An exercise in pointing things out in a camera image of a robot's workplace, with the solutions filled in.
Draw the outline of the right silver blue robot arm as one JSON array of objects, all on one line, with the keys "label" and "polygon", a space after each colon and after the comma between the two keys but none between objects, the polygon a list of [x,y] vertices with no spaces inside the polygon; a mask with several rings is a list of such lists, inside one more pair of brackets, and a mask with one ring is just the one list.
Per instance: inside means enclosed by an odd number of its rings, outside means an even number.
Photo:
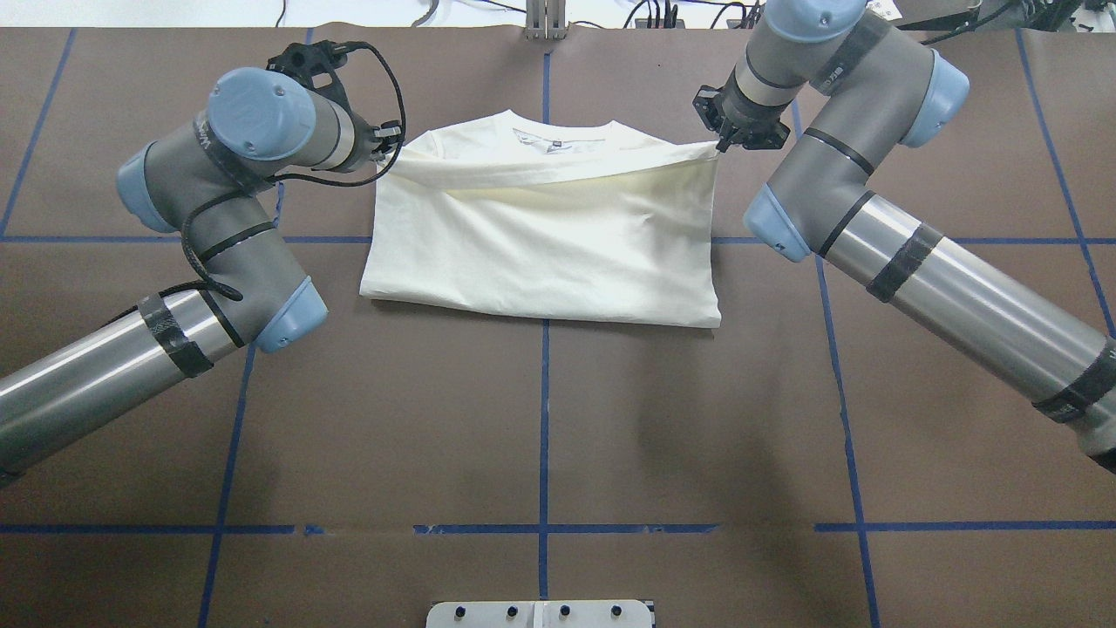
[{"label": "right silver blue robot arm", "polygon": [[1113,335],[984,261],[874,186],[971,91],[865,1],[768,1],[725,83],[693,105],[718,151],[785,148],[743,212],[789,261],[818,257],[1071,429],[1113,471]]}]

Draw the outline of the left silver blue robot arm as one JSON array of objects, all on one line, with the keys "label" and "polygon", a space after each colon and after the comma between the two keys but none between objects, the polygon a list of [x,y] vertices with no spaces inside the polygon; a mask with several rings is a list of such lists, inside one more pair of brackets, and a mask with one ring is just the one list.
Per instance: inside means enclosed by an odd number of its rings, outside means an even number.
[{"label": "left silver blue robot arm", "polygon": [[239,347],[275,352],[327,317],[259,195],[287,167],[348,174],[405,138],[406,118],[373,126],[334,80],[316,89],[271,69],[218,79],[206,108],[117,171],[144,226],[176,234],[195,281],[142,297],[98,330],[3,378],[3,485]]}]

